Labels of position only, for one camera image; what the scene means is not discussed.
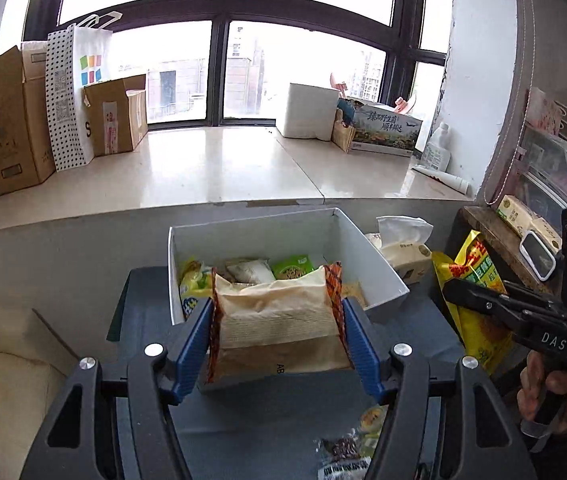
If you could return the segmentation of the right hand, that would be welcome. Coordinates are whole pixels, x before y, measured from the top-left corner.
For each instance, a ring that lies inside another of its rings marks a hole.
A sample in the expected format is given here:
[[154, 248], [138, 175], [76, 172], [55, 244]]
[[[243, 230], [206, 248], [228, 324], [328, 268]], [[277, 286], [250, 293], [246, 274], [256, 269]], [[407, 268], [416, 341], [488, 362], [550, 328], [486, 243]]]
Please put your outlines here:
[[541, 439], [567, 432], [567, 372], [546, 370], [544, 357], [530, 351], [520, 374], [517, 402], [521, 430], [526, 437]]

